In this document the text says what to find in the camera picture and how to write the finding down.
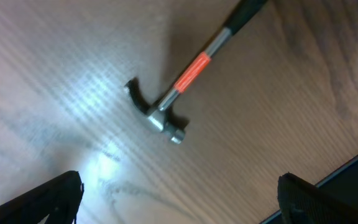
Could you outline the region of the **black gift box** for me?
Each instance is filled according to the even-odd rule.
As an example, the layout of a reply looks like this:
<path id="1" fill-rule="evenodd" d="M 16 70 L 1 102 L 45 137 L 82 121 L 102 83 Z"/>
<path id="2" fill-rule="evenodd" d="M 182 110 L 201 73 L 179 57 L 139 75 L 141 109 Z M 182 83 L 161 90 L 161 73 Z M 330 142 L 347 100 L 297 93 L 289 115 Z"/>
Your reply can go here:
<path id="1" fill-rule="evenodd" d="M 332 198 L 358 210 L 358 155 L 314 186 Z M 262 224 L 272 223 L 283 223 L 280 209 L 262 221 Z"/>

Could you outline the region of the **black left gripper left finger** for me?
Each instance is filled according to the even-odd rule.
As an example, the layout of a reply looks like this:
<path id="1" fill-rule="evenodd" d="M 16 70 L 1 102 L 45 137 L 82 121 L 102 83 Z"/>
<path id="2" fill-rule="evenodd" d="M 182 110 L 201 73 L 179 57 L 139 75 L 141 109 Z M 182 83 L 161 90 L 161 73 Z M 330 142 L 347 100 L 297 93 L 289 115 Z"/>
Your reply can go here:
<path id="1" fill-rule="evenodd" d="M 0 223 L 76 223 L 83 194 L 79 172 L 67 171 L 0 205 Z"/>

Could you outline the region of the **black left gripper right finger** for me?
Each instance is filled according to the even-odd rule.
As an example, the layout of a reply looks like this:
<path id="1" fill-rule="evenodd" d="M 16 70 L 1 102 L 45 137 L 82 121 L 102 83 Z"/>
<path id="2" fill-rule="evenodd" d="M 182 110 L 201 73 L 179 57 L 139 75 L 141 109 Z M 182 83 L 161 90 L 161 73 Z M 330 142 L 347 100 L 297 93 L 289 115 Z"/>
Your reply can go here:
<path id="1" fill-rule="evenodd" d="M 358 224 L 358 210 L 287 173 L 278 178 L 278 203 L 284 224 Z"/>

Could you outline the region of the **small claw hammer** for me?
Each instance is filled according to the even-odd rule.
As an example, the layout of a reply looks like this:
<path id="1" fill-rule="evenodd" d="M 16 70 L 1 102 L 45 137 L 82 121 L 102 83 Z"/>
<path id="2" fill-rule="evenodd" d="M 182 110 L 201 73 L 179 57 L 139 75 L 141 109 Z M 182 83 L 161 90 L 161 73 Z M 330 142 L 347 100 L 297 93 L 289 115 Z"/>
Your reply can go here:
<path id="1" fill-rule="evenodd" d="M 181 144 L 185 138 L 185 129 L 175 124 L 168 110 L 175 100 L 192 84 L 197 76 L 212 61 L 222 46 L 238 33 L 266 4 L 267 0 L 241 0 L 235 6 L 223 25 L 212 36 L 206 46 L 184 69 L 172 87 L 154 104 L 148 104 L 142 98 L 136 77 L 130 79 L 124 89 L 140 119 L 155 133 L 166 135 L 174 144 Z"/>

